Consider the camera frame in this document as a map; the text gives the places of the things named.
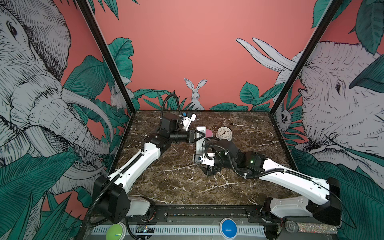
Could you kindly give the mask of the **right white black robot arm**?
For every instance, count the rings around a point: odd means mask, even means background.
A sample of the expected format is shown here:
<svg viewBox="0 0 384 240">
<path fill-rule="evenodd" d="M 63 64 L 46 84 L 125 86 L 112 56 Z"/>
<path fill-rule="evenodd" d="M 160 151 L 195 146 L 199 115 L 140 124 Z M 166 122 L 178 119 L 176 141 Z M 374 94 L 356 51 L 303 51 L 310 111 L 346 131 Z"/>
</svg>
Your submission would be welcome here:
<svg viewBox="0 0 384 240">
<path fill-rule="evenodd" d="M 260 210 L 264 216 L 313 217 L 327 225 L 341 224 L 340 182 L 335 178 L 299 173 L 257 152 L 242 152 L 233 142 L 216 137 L 198 140 L 194 158 L 207 176 L 231 169 L 242 179 L 268 181 L 299 194 L 295 198 L 267 198 Z"/>
</svg>

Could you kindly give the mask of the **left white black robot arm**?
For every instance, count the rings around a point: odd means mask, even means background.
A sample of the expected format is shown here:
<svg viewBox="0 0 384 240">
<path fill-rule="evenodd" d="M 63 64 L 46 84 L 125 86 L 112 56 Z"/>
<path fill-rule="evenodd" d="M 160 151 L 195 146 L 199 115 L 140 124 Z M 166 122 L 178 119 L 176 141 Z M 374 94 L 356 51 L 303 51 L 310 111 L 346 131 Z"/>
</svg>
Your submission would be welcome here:
<svg viewBox="0 0 384 240">
<path fill-rule="evenodd" d="M 143 138 L 141 149 L 121 168 L 108 177 L 99 177 L 94 183 L 92 205 L 84 219 L 88 228 L 106 221 L 119 223 L 127 216 L 152 214 L 151 201 L 144 197 L 129 197 L 129 192 L 139 176 L 173 143 L 193 144 L 205 137 L 189 126 L 196 114 L 165 114 L 161 116 L 159 128 Z"/>
</svg>

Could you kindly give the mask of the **white remote control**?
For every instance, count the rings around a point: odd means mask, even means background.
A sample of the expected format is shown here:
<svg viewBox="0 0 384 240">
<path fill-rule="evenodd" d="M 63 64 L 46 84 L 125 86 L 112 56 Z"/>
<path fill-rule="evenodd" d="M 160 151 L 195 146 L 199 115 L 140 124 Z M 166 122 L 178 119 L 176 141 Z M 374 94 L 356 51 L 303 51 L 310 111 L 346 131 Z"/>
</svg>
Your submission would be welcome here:
<svg viewBox="0 0 384 240">
<path fill-rule="evenodd" d="M 196 127 L 197 130 L 201 131 L 201 132 L 206 132 L 206 127 Z M 201 139 L 200 141 L 196 142 L 196 152 L 195 154 L 203 154 L 204 152 L 204 147 L 203 147 L 203 144 L 204 144 L 204 139 Z"/>
</svg>

